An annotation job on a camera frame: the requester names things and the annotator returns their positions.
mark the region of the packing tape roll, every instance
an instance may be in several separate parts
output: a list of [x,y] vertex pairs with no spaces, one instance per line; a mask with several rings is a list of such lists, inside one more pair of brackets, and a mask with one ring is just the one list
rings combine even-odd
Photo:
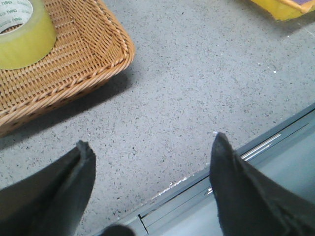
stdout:
[[0,69],[31,65],[45,57],[55,42],[55,27],[41,0],[0,0]]

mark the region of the woven basket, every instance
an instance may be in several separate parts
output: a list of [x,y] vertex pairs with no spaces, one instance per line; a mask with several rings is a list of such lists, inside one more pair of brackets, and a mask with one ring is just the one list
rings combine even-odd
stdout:
[[0,136],[105,84],[134,45],[102,0],[44,0],[57,41],[39,62],[0,70]]

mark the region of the speckled floor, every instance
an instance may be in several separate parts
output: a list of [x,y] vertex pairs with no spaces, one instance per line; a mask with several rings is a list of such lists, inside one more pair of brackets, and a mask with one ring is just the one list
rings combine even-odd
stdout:
[[97,176],[78,236],[204,169],[213,131],[239,147],[315,99],[315,13],[280,23],[249,0],[106,4],[134,40],[134,63],[0,139],[0,188],[90,143]]

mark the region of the yellow box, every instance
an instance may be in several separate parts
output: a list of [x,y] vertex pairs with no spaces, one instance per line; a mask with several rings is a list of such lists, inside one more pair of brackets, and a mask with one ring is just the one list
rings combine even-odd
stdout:
[[252,0],[269,11],[276,20],[289,20],[315,10],[315,0],[299,4],[293,0]]

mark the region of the basket rim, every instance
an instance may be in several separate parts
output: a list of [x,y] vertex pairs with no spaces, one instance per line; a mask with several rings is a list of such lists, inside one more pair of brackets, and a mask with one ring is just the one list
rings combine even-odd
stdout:
[[54,88],[46,93],[39,94],[33,99],[17,104],[13,107],[0,111],[0,128],[25,115],[30,115],[38,108],[48,107],[55,102],[70,98],[79,92],[94,87],[101,82],[106,82],[112,76],[125,70],[133,61],[135,56],[135,46],[128,33],[117,20],[116,16],[108,9],[102,0],[93,0],[107,19],[115,28],[117,36],[122,39],[123,57],[99,67],[96,71],[86,74],[83,77],[73,79],[72,81],[60,87]]

